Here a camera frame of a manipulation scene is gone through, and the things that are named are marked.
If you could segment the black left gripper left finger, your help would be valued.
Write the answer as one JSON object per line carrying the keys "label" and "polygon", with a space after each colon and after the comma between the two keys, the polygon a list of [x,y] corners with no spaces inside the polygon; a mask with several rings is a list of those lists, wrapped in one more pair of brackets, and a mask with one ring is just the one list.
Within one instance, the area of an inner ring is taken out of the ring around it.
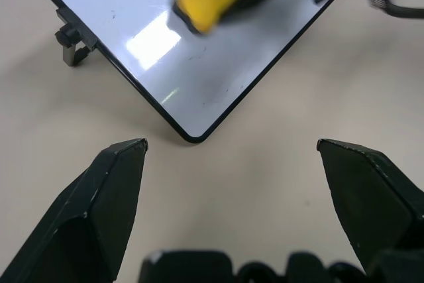
{"label": "black left gripper left finger", "polygon": [[146,139],[103,149],[53,201],[2,282],[114,282],[133,229]]}

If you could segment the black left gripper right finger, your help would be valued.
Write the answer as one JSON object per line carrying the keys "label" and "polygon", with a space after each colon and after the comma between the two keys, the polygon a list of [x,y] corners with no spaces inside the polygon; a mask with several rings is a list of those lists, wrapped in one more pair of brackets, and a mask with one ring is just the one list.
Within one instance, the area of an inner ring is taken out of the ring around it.
{"label": "black left gripper right finger", "polygon": [[333,205],[366,273],[384,252],[423,249],[423,190],[384,153],[343,141],[317,143]]}

